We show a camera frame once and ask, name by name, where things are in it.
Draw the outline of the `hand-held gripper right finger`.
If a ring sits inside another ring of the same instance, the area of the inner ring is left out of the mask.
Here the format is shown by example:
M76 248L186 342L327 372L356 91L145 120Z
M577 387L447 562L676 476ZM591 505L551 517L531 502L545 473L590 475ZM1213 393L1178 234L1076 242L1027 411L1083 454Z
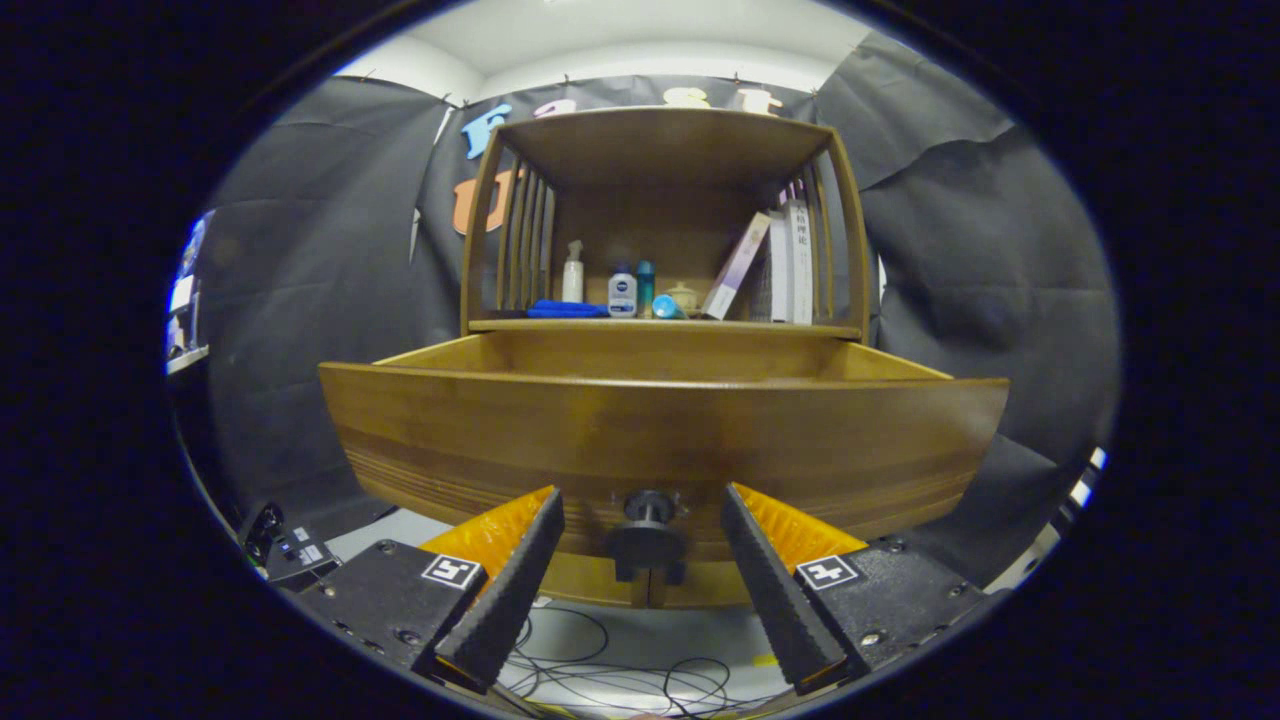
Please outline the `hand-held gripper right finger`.
M797 694L858 682L978 623L991 597L896 536L859 539L740 483L721 525Z

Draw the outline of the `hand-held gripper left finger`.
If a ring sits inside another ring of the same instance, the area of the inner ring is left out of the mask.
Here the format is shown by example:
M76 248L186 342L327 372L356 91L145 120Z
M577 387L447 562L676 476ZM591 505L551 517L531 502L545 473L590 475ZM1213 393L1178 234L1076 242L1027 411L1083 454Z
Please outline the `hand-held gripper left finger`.
M381 539L298 594L366 655L477 694L498 680L564 530L545 486L419 546Z

